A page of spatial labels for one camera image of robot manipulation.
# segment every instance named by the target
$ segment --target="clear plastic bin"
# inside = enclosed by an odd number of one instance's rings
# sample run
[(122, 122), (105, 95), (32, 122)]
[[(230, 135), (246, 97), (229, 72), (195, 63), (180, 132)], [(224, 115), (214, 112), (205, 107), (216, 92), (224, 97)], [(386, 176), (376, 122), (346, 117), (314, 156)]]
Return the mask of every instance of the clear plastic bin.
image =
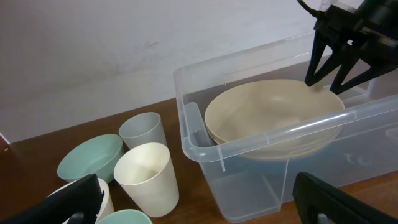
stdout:
[[(183, 151), (189, 159), (199, 162), (218, 207), (229, 222), (278, 212), (282, 203), (293, 199), (292, 187), (300, 171), (338, 187), (398, 170), (395, 71), (339, 95), (345, 110), (221, 145), (209, 137), (203, 117), (209, 103), (220, 93), (257, 80), (304, 80), (313, 36), (312, 32), (281, 40), (175, 72)], [(365, 69), (366, 64), (359, 62), (349, 77)], [(327, 76), (320, 84), (327, 88), (333, 77)], [(271, 155), (269, 146), (298, 139), (304, 145), (336, 128), (341, 130), (338, 135), (309, 156), (268, 161), (244, 156), (253, 151)], [(316, 145), (310, 144), (305, 150), (311, 147)]]

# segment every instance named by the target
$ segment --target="brown table surface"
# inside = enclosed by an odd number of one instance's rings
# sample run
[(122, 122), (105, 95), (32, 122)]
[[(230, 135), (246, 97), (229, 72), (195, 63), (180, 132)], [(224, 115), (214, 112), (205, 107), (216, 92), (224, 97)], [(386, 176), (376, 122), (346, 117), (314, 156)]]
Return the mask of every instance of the brown table surface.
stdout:
[[(74, 147), (101, 134), (117, 134), (128, 118), (153, 111), (161, 115), (167, 144), (177, 177), (180, 201), (168, 215), (151, 218), (153, 223), (227, 223), (218, 210), (197, 162), (182, 152), (175, 99), (109, 116), (89, 123), (16, 142), (0, 152), (0, 220), (34, 206), (66, 184), (57, 176), (60, 161)], [(109, 183), (115, 210), (139, 209), (123, 189)], [(375, 177), (341, 188), (354, 197), (398, 217), (398, 172)], [(293, 202), (280, 212), (247, 223), (300, 223)]]

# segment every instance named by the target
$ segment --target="mint green bowl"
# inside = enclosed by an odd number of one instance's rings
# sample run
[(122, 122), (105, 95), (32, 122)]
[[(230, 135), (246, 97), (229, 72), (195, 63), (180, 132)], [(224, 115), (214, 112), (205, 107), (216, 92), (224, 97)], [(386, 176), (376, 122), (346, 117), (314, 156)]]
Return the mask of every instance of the mint green bowl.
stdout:
[(125, 209), (108, 215), (97, 224), (152, 224), (152, 222), (144, 212)]
[(96, 174), (109, 183), (114, 179), (114, 167), (123, 154), (123, 140), (118, 135), (97, 136), (69, 152), (58, 166), (57, 174), (67, 182)]

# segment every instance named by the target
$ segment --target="white wall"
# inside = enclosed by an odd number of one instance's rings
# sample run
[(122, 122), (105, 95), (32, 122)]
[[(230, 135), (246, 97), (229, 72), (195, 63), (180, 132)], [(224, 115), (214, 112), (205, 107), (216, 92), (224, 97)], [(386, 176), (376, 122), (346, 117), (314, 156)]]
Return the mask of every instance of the white wall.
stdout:
[(296, 0), (2, 0), (0, 131), (15, 142), (173, 98), (178, 67), (314, 22)]

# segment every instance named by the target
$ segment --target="beige plate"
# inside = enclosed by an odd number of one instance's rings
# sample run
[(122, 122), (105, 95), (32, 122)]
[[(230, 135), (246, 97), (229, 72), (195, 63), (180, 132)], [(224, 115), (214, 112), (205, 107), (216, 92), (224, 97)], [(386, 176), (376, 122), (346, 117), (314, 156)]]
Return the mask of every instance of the beige plate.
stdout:
[[(295, 80), (264, 80), (232, 88), (207, 107), (205, 123), (219, 144), (245, 138), (306, 119), (343, 110), (343, 102), (329, 90), (307, 87)], [(341, 127), (292, 139), (243, 154), (251, 159), (286, 159), (322, 149)]]

